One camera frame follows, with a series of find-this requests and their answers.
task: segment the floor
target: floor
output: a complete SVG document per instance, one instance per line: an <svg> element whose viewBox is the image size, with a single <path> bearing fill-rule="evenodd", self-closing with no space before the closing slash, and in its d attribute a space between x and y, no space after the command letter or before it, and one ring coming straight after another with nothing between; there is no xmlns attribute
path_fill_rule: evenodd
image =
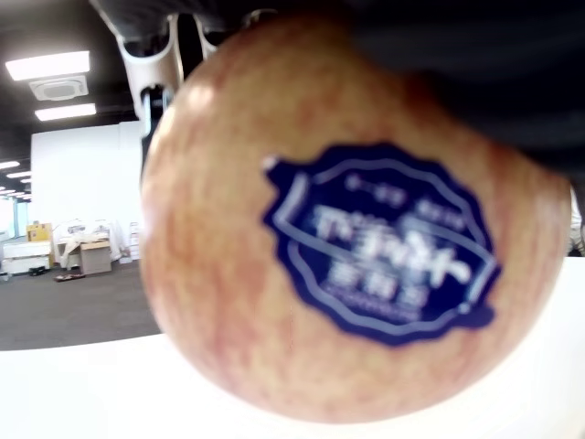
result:
<svg viewBox="0 0 585 439"><path fill-rule="evenodd" d="M58 284L61 271L0 283L0 350L56 348L159 334L138 264Z"/></svg>

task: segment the blue label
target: blue label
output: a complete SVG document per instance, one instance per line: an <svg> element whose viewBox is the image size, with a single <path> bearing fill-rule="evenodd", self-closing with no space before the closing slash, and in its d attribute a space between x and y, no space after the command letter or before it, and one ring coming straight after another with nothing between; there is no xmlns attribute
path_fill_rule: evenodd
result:
<svg viewBox="0 0 585 439"><path fill-rule="evenodd" d="M267 167L278 258L339 327L397 346L494 319L494 247L477 201L442 166L379 144Z"/></svg>

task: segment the apple skin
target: apple skin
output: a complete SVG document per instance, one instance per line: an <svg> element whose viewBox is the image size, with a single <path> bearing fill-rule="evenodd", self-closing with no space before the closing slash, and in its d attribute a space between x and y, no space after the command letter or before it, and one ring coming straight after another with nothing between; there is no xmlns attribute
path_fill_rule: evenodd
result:
<svg viewBox="0 0 585 439"><path fill-rule="evenodd" d="M379 141L441 163L478 199L503 267L488 327L393 348L342 331L295 292L262 224L276 195L262 161ZM222 389L323 423L417 411L483 377L546 303L570 220L568 181L461 125L420 80L363 58L320 16L243 31L196 69L159 126L142 197L144 287L164 332Z"/></svg>

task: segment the box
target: box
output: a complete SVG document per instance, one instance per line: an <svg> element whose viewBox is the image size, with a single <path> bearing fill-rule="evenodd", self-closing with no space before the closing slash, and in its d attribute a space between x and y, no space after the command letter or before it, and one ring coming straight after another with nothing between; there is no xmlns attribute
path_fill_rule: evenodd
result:
<svg viewBox="0 0 585 439"><path fill-rule="evenodd" d="M83 274L110 272L112 270L110 242L81 244L81 270Z"/></svg>
<svg viewBox="0 0 585 439"><path fill-rule="evenodd" d="M33 224L27 226L27 240L33 241L51 241L53 229L50 224Z"/></svg>

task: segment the ceiling light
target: ceiling light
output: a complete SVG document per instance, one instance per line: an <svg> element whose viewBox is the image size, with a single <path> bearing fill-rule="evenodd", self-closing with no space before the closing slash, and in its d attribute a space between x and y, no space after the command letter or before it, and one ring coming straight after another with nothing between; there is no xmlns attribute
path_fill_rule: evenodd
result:
<svg viewBox="0 0 585 439"><path fill-rule="evenodd" d="M45 57L8 61L6 68L13 80L33 80L49 76L90 71L90 52L59 53Z"/></svg>
<svg viewBox="0 0 585 439"><path fill-rule="evenodd" d="M9 167L19 167L20 164L18 162L4 162L0 163L0 169L8 169Z"/></svg>
<svg viewBox="0 0 585 439"><path fill-rule="evenodd" d="M95 113L95 103L48 108L46 110L38 110L35 112L37 118L41 122L54 121L56 119L67 119L69 117L92 116Z"/></svg>
<svg viewBox="0 0 585 439"><path fill-rule="evenodd" d="M32 175L33 175L32 172L26 171L26 172L16 172L14 174L8 174L7 177L8 178L21 178L21 177L30 177Z"/></svg>

